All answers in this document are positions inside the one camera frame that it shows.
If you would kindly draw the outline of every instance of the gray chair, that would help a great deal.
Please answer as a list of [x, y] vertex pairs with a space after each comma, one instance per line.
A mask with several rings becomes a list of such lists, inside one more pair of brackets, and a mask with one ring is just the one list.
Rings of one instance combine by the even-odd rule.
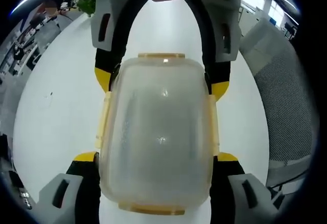
[[241, 40], [269, 131], [267, 187], [304, 176], [316, 139], [318, 116], [305, 74], [290, 42], [265, 19]]

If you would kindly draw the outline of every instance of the plastic container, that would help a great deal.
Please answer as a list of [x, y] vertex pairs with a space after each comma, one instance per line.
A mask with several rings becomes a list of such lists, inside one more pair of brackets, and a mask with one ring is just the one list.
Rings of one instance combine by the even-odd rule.
[[183, 214], [209, 195], [213, 165], [204, 69], [142, 55], [123, 62], [110, 96], [100, 187], [120, 208]]

